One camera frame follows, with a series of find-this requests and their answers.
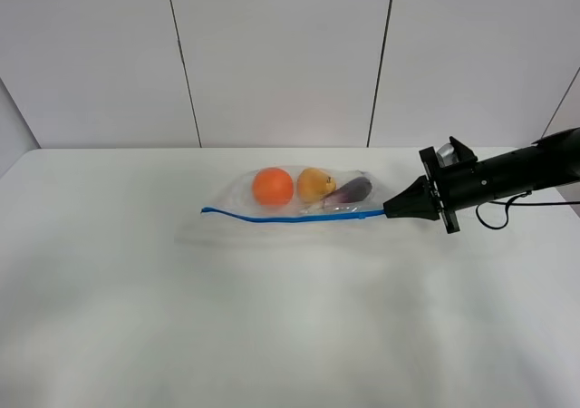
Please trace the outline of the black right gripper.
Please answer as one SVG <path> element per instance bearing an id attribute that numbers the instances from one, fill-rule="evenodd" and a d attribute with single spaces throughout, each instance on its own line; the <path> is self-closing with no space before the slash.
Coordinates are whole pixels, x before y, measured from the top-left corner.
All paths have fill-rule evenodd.
<path id="1" fill-rule="evenodd" d="M 437 221 L 442 217 L 448 234 L 460 231 L 456 212 L 459 210 L 461 182 L 467 181 L 479 159 L 471 148 L 453 136 L 449 137 L 459 156 L 459 162 L 441 168 L 433 147 L 420 151 L 420 160 L 426 176 L 419 176 L 397 196 L 383 203 L 388 219 L 426 219 Z"/>

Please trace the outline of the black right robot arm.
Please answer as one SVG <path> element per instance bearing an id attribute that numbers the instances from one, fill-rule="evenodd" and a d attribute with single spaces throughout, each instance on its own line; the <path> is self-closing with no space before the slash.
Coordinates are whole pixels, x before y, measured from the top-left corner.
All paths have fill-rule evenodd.
<path id="1" fill-rule="evenodd" d="M 420 151 L 425 174 L 383 203 L 389 219 L 444 222 L 449 234 L 459 231 L 457 212 L 493 202 L 505 209 L 534 191 L 579 181 L 579 130 L 554 133 L 532 145 L 479 160 L 454 137 L 439 150 Z"/>

